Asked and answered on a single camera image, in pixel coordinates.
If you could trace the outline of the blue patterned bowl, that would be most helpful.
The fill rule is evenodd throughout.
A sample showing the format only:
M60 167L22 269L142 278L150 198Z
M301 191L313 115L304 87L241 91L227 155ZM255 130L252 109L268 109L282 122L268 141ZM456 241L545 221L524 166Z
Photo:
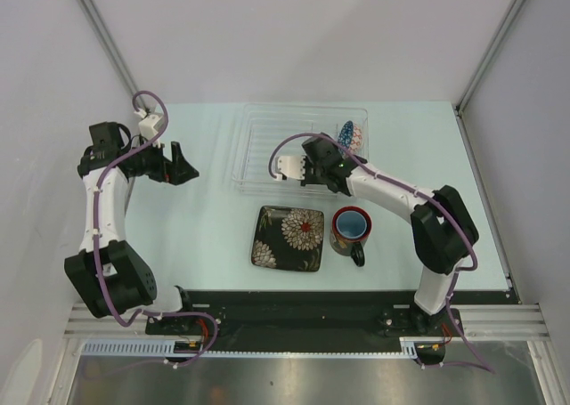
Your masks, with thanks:
M359 155L363 146L363 132L354 121L346 121L340 129L337 142L345 149Z

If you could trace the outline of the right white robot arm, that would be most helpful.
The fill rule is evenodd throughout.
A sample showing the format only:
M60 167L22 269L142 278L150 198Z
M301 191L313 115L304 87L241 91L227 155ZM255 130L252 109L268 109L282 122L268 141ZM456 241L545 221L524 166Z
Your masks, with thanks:
M422 189L385 174L326 134L309 134L302 148L306 180L334 193L376 204L410 224L417 257L423 264L414 296L411 325L431 335L443 324L461 271L474 271L478 230L459 192L449 185Z

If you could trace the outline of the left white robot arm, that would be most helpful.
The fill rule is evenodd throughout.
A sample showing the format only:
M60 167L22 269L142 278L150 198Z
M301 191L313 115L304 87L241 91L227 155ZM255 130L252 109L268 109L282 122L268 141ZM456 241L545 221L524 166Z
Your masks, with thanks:
M179 142L171 157L163 146L150 145L133 156L110 164L134 150L126 126L102 122L89 127L92 144L77 171L85 186L85 233L78 253L64 260L64 271L87 309L96 318L111 315L99 278L118 314L153 304L159 289L150 266L126 240L129 185L139 176L154 182L181 185L200 173L184 157Z

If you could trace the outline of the black square floral plate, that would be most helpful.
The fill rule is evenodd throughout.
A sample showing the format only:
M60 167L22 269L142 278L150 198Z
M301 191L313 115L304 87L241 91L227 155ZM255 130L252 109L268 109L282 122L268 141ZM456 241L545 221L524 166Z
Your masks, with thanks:
M322 211L262 206L250 262L272 270L317 272L321 268L323 239Z

